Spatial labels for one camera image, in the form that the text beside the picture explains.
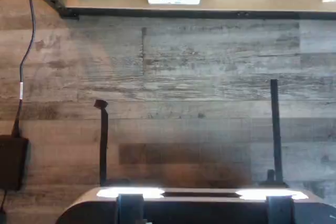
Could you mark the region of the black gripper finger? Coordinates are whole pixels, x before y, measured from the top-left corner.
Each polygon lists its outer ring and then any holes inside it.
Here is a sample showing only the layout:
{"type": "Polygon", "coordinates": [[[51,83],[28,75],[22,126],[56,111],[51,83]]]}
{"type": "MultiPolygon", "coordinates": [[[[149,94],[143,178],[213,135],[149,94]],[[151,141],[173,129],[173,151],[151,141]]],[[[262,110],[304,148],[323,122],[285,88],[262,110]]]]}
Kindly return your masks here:
{"type": "Polygon", "coordinates": [[[275,180],[277,182],[283,182],[280,114],[279,114],[278,80],[277,79],[270,80],[270,94],[271,94],[271,112],[272,112],[272,133],[273,133],[273,144],[274,144],[275,180]]]}
{"type": "Polygon", "coordinates": [[[108,103],[104,100],[95,100],[94,107],[101,111],[100,153],[99,153],[99,182],[104,186],[107,180],[107,145],[108,145],[108,103]]]}

